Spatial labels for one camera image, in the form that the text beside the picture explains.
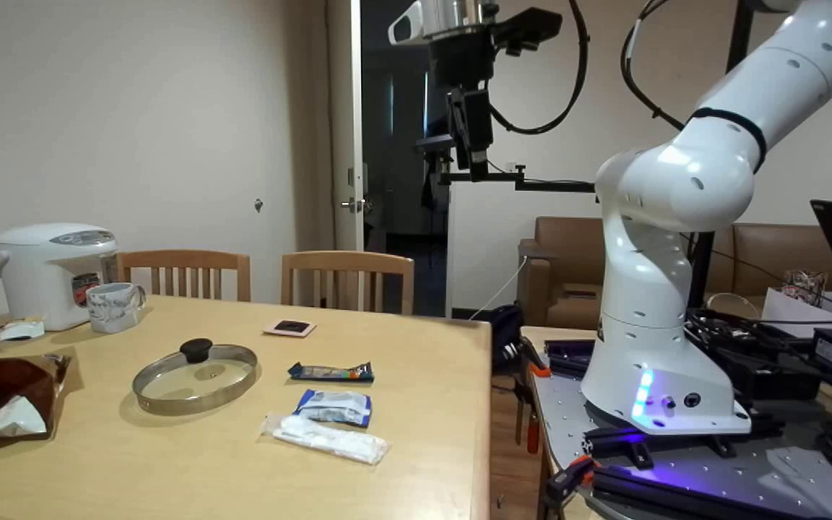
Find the pot lid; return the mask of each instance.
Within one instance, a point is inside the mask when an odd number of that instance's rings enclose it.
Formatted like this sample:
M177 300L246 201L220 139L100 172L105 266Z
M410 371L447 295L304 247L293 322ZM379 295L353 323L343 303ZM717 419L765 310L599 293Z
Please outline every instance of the pot lid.
M134 397L148 414L200 414L243 397L256 380L256 357L249 348L193 339L148 365L134 380Z

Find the rice cooker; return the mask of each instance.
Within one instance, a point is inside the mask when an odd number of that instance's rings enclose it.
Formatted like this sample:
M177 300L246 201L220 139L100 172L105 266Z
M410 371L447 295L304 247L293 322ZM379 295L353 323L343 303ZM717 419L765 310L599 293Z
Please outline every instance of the rice cooker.
M85 224L37 224L0 234L0 279L12 319L41 319L46 331L89 322L86 290L108 282L115 237Z

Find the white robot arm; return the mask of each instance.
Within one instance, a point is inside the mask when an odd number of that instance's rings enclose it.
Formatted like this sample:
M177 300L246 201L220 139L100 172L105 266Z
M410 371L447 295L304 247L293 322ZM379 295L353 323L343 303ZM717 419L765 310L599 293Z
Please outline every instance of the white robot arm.
M683 232L730 225L750 204L765 152L828 100L832 0L804 0L674 143L600 167L607 282L583 380L590 404L652 436L750 432L727 377L685 339Z

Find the wooden chair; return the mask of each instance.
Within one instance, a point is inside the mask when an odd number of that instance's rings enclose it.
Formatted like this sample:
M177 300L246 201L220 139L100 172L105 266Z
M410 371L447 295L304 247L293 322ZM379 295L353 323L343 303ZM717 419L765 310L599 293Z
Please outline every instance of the wooden chair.
M381 253L284 256L281 303L384 312L384 279L399 282L399 312L412 316L412 258Z
M148 276L151 295L180 295L223 300L223 287L233 279L233 297L251 300L251 270L246 256L203 248L155 248L115 256L115 279L139 282Z

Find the table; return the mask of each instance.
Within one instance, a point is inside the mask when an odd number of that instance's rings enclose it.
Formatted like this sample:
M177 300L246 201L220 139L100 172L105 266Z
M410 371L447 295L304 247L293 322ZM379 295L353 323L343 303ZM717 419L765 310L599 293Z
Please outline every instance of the table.
M259 331L300 319L308 339ZM236 403L193 416L151 416L134 377L187 339L251 348L259 380ZM53 439L0 446L0 518L488 518L492 332L482 322L220 303L151 295L139 328L89 323L0 357L70 349L76 365ZM372 362L379 466L259 436L265 416L294 410L294 365Z
M586 332L586 331L524 328L524 339L529 339L537 352L542 352L547 342L593 339L593 335L596 332ZM534 377L529 377L529 381L531 381L529 388L531 388L531 397L534 397L534 404L537 404L537 414L542 422L542 433L547 433L542 436L547 439L542 478L541 478L541 482L547 482L557 468L566 468L571 459L577 459L583 453L580 439L596 426L583 414L586 403L583 403L580 384L574 380L560 380L560 377L534 380ZM817 404L824 409L826 416L832 416L832 388L828 384L820 384ZM560 514L564 518L599 518L593 511L593 507L599 507L600 514L616 518L607 503L599 503L593 497L570 501Z

